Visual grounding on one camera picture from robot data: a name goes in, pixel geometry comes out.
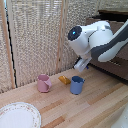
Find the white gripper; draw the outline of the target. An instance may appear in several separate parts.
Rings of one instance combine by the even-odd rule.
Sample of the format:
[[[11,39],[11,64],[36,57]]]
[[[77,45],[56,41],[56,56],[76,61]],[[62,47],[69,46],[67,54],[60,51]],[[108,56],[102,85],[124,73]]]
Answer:
[[[90,62],[90,60],[91,57],[87,59],[82,59],[81,57],[78,57],[74,63],[73,68],[78,70],[79,72],[82,72],[85,68],[89,69],[88,63]]]

